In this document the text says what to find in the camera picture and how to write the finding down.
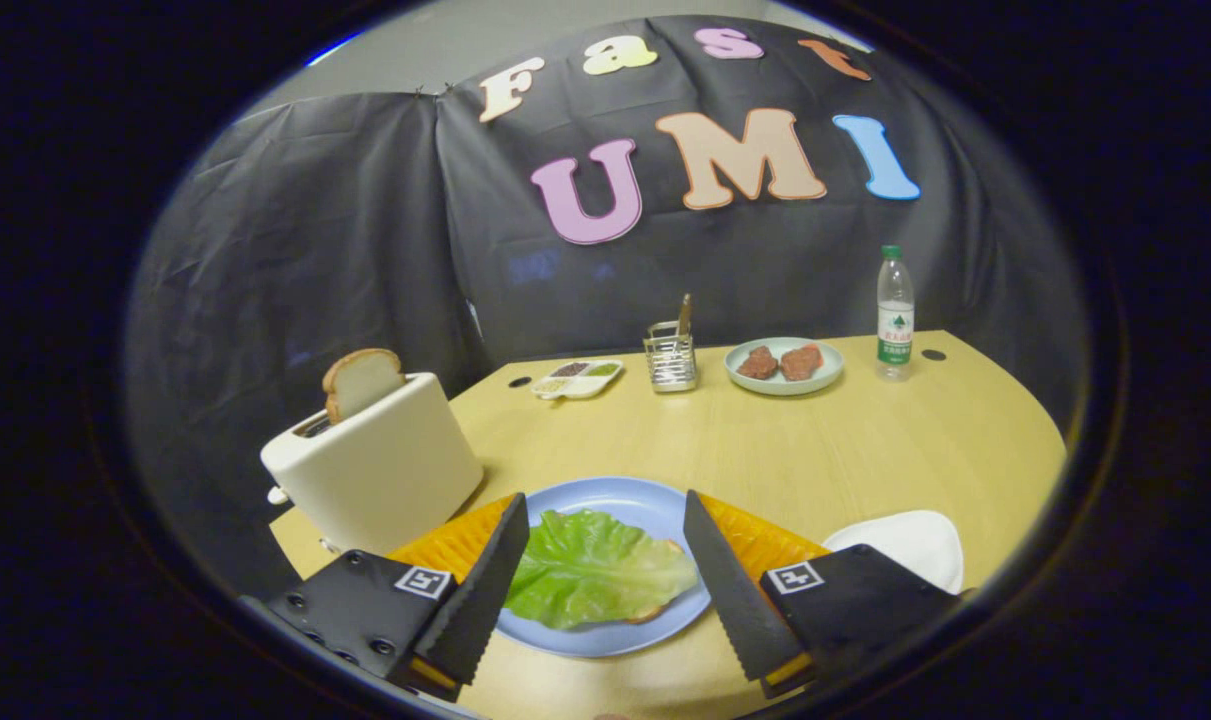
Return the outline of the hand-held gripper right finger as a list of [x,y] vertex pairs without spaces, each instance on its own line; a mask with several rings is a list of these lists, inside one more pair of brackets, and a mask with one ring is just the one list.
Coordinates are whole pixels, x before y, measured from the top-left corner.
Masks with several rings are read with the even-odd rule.
[[684,505],[698,574],[745,676],[769,698],[851,682],[960,605],[873,545],[830,551],[705,493]]

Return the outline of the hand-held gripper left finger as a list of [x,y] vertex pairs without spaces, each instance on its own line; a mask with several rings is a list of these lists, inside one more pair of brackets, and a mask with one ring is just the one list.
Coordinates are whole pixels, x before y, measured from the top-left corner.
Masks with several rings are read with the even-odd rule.
[[513,493],[378,555],[346,551],[266,601],[266,623],[337,666],[454,701],[474,682],[529,538]]

